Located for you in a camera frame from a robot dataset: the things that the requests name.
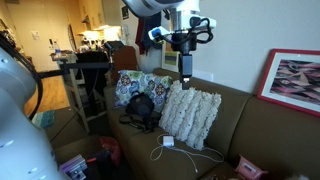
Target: pillow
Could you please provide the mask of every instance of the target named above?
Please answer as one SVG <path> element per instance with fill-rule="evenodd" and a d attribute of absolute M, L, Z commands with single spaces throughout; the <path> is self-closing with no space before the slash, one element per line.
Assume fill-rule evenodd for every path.
<path fill-rule="evenodd" d="M 120 78 L 117 82 L 115 106 L 126 106 L 132 93 L 138 91 L 143 92 L 144 89 L 144 73 L 134 70 L 120 70 Z"/>
<path fill-rule="evenodd" d="M 157 76 L 152 73 L 144 76 L 144 93 L 154 103 L 154 111 L 162 111 L 172 82 L 173 80 L 170 76 Z"/>
<path fill-rule="evenodd" d="M 202 150 L 220 103 L 220 94 L 192 87 L 182 90 L 182 84 L 175 81 L 170 87 L 159 126 L 189 147 Z"/>

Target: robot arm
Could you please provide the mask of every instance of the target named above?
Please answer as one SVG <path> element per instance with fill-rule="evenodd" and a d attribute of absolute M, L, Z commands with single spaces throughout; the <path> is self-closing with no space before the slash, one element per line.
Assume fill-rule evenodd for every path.
<path fill-rule="evenodd" d="M 192 55 L 197 43 L 205 44 L 213 39 L 211 30 L 216 21 L 200 16 L 199 0 L 123 0 L 137 17 L 152 16 L 162 10 L 168 10 L 170 31 L 156 27 L 148 34 L 151 40 L 165 40 L 171 43 L 173 51 L 179 51 L 179 72 L 182 89 L 189 89 L 192 76 Z M 199 40 L 199 34 L 208 34 L 206 40 Z"/>

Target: white fluffy pillow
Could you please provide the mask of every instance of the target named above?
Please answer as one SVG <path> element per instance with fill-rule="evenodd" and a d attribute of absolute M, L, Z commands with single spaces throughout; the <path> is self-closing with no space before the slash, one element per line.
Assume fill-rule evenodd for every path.
<path fill-rule="evenodd" d="M 176 139 L 201 150 L 221 103 L 220 94 L 190 88 L 182 90 L 179 81 L 170 87 L 159 126 Z"/>

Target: white cord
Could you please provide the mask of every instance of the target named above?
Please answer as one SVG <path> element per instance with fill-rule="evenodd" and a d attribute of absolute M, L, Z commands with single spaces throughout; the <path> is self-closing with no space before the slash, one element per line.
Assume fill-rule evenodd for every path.
<path fill-rule="evenodd" d="M 179 149 L 179 148 L 176 148 L 176 147 L 164 146 L 164 145 L 162 145 L 162 144 L 159 142 L 159 138 L 162 137 L 162 136 L 166 136 L 166 135 L 168 135 L 168 134 L 161 134 L 161 135 L 159 135 L 159 136 L 157 137 L 157 143 L 159 144 L 159 146 L 156 147 L 156 148 L 154 148 L 154 149 L 152 150 L 152 152 L 150 153 L 150 160 L 151 160 L 151 161 L 156 161 L 156 160 L 158 160 L 158 159 L 161 157 L 164 147 L 165 147 L 165 148 L 168 148 L 168 149 L 170 149 L 170 150 L 182 152 L 182 153 L 184 153 L 185 155 L 187 155 L 188 158 L 191 160 L 191 162 L 192 162 L 192 164 L 193 164 L 193 166 L 194 166 L 194 169 L 195 169 L 195 172 L 196 172 L 196 173 L 198 173 L 198 169 L 197 169 L 197 166 L 196 166 L 196 164 L 195 164 L 195 162 L 194 162 L 194 160 L 192 159 L 191 156 L 204 157 L 204 158 L 210 159 L 210 160 L 213 161 L 213 162 L 218 162 L 218 163 L 224 161 L 224 156 L 223 156 L 219 151 L 217 151 L 217 150 L 215 150 L 215 149 L 208 148 L 208 147 L 203 148 L 203 150 L 211 150 L 211 151 L 217 153 L 219 156 L 221 156 L 221 160 L 216 160 L 216 159 L 213 159 L 213 158 L 211 158 L 211 157 L 209 157 L 209 156 L 202 155 L 202 154 L 191 153 L 191 152 L 189 152 L 189 151 L 186 151 L 186 150 L 183 150 L 183 149 Z M 156 158 L 152 158 L 153 154 L 155 153 L 155 151 L 156 151 L 157 149 L 160 149 L 159 155 L 158 155 Z"/>

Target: black bag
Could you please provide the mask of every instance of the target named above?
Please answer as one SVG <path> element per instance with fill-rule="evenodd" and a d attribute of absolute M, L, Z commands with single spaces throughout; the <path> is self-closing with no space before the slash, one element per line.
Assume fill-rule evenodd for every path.
<path fill-rule="evenodd" d="M 142 129 L 144 132 L 152 132 L 153 128 L 159 124 L 159 118 L 152 118 L 151 114 L 154 109 L 154 103 L 150 97 L 144 93 L 135 93 L 137 95 L 132 96 L 129 104 L 126 107 L 126 113 L 120 117 L 119 122 L 122 124 L 129 124 L 135 128 Z M 142 121 L 133 119 L 130 114 L 136 114 L 142 117 Z M 130 121 L 123 121 L 125 116 L 130 117 Z"/>

